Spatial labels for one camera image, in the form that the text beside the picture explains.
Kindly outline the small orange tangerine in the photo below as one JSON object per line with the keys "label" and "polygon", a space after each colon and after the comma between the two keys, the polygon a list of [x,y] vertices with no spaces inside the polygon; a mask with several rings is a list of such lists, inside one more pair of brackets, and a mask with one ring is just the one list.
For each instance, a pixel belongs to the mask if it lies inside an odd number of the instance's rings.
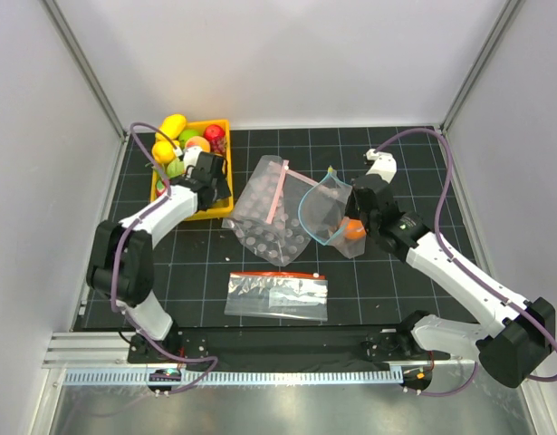
{"label": "small orange tangerine", "polygon": [[341,222],[342,235],[347,240],[359,240],[366,236],[366,231],[358,219],[345,218]]}

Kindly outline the blue zipper clear bag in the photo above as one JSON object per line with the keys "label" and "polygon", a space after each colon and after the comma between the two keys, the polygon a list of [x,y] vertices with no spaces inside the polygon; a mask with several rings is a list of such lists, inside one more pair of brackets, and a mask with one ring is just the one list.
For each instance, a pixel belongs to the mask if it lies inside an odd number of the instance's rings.
{"label": "blue zipper clear bag", "polygon": [[319,245],[334,247],[348,259],[365,252],[366,236],[347,240],[342,235],[341,222],[346,218],[345,207],[351,186],[338,178],[329,167],[322,180],[310,188],[301,199],[298,218],[303,229]]}

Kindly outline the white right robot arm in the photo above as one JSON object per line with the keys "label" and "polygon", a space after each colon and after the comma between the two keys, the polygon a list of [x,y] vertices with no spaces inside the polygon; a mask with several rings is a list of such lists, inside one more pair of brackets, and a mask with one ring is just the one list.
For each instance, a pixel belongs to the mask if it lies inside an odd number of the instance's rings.
{"label": "white right robot arm", "polygon": [[[353,180],[346,213],[361,221],[381,250],[435,281],[475,318],[469,324],[423,312],[410,315],[396,337],[402,356],[416,359],[425,351],[461,356],[516,388],[533,379],[549,355],[557,355],[554,307],[501,285],[445,242],[439,230],[400,210],[381,176]],[[556,382],[557,373],[549,379]]]}

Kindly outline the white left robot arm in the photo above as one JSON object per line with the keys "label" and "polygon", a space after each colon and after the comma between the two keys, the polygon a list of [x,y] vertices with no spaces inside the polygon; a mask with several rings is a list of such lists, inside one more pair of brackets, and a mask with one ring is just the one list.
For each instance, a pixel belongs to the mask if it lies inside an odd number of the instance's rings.
{"label": "white left robot arm", "polygon": [[150,338],[149,353],[161,363],[177,358],[180,341],[154,293],[154,248],[183,220],[231,196],[224,157],[199,150],[185,167],[142,210],[97,226],[86,275],[89,288],[107,296],[112,310]]}

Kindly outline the pink zipper dotted bag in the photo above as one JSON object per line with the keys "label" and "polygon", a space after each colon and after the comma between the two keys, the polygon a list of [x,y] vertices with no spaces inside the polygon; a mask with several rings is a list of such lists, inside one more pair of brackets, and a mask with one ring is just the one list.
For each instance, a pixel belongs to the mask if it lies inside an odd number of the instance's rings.
{"label": "pink zipper dotted bag", "polygon": [[252,254],[274,266],[288,266],[310,243],[298,216],[313,179],[290,169],[290,161],[264,155],[222,227],[234,232]]}

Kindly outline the red zipper clear bag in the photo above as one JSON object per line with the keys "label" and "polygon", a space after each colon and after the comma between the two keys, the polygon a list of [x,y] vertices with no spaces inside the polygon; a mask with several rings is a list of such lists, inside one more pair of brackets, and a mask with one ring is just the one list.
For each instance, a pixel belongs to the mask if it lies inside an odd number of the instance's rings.
{"label": "red zipper clear bag", "polygon": [[328,280],[318,273],[235,272],[225,314],[325,322],[327,299]]}

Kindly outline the green cabbage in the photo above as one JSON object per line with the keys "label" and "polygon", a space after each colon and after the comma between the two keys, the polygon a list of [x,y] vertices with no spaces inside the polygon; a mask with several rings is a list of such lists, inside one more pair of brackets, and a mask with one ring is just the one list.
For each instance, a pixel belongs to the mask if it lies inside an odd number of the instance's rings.
{"label": "green cabbage", "polygon": [[175,177],[181,176],[185,173],[185,164],[182,160],[180,159],[174,159],[172,160],[166,168],[166,173],[167,176],[170,179],[173,179]]}

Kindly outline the peach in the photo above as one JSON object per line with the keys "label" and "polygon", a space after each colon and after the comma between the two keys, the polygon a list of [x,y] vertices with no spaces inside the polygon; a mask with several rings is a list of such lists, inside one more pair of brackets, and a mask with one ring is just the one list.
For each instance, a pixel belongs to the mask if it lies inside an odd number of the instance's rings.
{"label": "peach", "polygon": [[202,136],[193,136],[186,140],[185,151],[188,151],[191,148],[201,149],[204,152],[211,151],[211,145],[209,141]]}

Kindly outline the red pomegranate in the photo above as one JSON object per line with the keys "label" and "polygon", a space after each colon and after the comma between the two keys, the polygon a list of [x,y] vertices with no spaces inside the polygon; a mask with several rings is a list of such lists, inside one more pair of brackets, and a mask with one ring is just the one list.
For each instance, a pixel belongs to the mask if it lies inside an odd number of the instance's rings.
{"label": "red pomegranate", "polygon": [[207,139],[210,143],[210,141],[213,138],[217,138],[217,137],[221,137],[221,136],[226,136],[226,131],[220,127],[219,125],[216,124],[210,124],[208,125],[205,129],[204,129],[204,133],[203,136],[205,139]]}

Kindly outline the green apple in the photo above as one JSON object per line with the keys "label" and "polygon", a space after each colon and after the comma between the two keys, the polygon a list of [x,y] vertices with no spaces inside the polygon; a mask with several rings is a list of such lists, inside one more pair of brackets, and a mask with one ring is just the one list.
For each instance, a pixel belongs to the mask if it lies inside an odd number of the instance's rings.
{"label": "green apple", "polygon": [[181,144],[185,144],[188,140],[193,137],[200,136],[201,133],[195,129],[184,129],[181,131],[180,135],[178,136],[178,141]]}

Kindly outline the pink dragon fruit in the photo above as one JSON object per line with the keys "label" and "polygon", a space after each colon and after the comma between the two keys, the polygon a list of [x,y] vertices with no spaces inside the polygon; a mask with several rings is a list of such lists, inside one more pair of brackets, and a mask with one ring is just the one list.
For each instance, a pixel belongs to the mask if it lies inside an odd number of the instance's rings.
{"label": "pink dragon fruit", "polygon": [[167,188],[166,188],[164,182],[161,179],[159,179],[156,182],[156,187],[155,187],[156,197],[159,198],[166,191],[167,191]]}

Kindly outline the yellow starfruit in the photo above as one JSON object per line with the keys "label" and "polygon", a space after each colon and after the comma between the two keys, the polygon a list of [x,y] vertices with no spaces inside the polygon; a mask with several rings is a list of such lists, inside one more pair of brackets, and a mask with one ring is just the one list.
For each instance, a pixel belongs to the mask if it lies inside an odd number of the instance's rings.
{"label": "yellow starfruit", "polygon": [[177,140],[172,142],[160,140],[153,145],[151,154],[157,164],[167,166],[171,161],[179,157],[181,148]]}

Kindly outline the yellow plastic fruit tray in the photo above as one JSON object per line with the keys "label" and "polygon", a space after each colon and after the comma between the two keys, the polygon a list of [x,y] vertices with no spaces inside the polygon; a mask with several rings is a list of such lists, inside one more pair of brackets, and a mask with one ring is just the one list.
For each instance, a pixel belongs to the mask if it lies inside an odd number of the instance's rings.
{"label": "yellow plastic fruit tray", "polygon": [[188,184],[213,201],[199,206],[189,221],[224,218],[233,210],[229,121],[187,121],[182,114],[169,115],[155,133],[151,155],[152,201],[164,195],[167,186]]}

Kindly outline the yellow mango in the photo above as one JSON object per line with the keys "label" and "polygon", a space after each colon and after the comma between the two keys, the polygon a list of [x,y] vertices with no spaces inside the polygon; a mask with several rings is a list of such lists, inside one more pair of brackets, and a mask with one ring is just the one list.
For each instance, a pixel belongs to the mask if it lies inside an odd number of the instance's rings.
{"label": "yellow mango", "polygon": [[179,113],[169,115],[158,127],[158,132],[155,133],[156,141],[176,140],[186,125],[187,119],[184,115]]}

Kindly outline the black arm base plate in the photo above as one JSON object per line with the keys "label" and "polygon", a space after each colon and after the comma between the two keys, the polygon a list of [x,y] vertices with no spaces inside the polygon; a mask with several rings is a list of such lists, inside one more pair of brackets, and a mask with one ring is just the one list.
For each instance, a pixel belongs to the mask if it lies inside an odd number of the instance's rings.
{"label": "black arm base plate", "polygon": [[178,336],[178,355],[214,355],[218,372],[369,372],[449,358],[408,348],[391,324],[181,328]]}

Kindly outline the perforated metal rail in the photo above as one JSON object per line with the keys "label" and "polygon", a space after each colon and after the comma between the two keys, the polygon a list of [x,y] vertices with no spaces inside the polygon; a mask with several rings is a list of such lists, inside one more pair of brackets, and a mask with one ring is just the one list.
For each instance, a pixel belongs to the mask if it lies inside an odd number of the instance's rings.
{"label": "perforated metal rail", "polygon": [[282,385],[346,385],[401,384],[403,371],[392,366],[375,372],[211,372],[204,379],[198,372],[174,374],[146,368],[135,369],[70,369],[64,375],[67,386],[148,386],[172,387],[195,382],[198,386],[282,386]]}

